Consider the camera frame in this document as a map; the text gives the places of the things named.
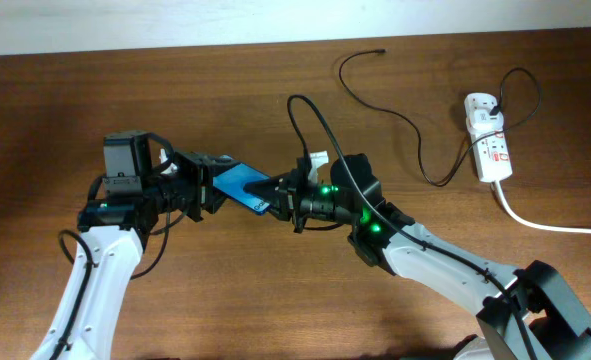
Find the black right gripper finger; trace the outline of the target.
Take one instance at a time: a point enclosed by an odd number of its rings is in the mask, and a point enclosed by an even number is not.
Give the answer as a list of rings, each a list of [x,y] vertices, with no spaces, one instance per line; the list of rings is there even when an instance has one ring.
[[[278,220],[287,220],[288,219],[288,207],[284,205],[279,199],[277,200],[267,200],[269,207],[267,212],[270,213]]]
[[[285,177],[271,177],[268,179],[248,182],[244,185],[243,190],[254,196],[276,196],[288,181]]]

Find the blue Samsung Galaxy smartphone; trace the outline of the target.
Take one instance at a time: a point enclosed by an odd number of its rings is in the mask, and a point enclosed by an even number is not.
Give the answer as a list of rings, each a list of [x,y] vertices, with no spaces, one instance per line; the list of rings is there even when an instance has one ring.
[[[213,186],[256,215],[263,215],[267,212],[269,204],[262,198],[247,193],[244,187],[248,183],[267,179],[267,175],[246,164],[240,163],[215,176],[213,178]]]

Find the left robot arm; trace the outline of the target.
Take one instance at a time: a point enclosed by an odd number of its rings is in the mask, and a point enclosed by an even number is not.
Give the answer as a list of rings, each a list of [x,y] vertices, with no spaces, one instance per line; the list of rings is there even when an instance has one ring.
[[[107,359],[126,289],[160,215],[195,222],[215,213],[225,195],[213,180],[237,161],[183,153],[157,134],[113,133],[103,142],[105,172],[89,188],[71,232],[72,272],[36,359]]]

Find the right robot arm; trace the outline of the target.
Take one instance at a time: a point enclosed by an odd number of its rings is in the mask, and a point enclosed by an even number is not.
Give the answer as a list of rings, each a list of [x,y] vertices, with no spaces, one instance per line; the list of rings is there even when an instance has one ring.
[[[519,269],[450,244],[382,195],[363,154],[331,167],[328,184],[300,158],[288,173],[245,185],[280,220],[302,231],[310,219],[351,228],[348,241],[369,266],[421,283],[473,315],[482,331],[459,359],[591,359],[591,314],[552,266]]]

